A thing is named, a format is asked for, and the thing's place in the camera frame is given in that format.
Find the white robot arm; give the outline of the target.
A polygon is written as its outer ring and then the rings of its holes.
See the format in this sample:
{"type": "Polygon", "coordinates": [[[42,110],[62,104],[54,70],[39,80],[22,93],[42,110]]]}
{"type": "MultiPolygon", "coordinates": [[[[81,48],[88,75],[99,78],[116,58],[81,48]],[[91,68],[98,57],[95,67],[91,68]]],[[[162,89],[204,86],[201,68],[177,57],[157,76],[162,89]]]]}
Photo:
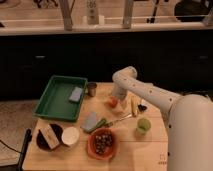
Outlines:
{"type": "Polygon", "coordinates": [[[137,79],[126,67],[112,76],[112,94],[120,100],[130,91],[166,116],[167,171],[213,171],[213,102],[202,95],[180,95],[137,79]]]}

